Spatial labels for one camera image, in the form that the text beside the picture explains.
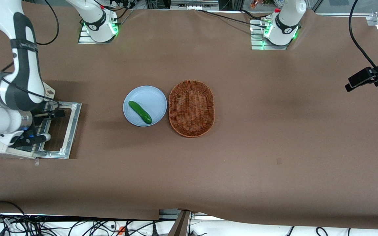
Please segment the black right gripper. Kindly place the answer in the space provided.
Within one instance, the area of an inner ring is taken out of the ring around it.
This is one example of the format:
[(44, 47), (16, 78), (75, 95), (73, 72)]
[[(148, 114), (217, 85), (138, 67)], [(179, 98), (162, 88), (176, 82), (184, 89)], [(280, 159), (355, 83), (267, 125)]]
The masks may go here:
[(28, 129), (28, 133), (37, 133), (37, 129), (41, 126), (44, 119), (56, 119), (65, 117), (66, 113), (64, 109), (55, 109), (50, 112), (48, 111), (39, 111), (32, 110), (32, 124)]

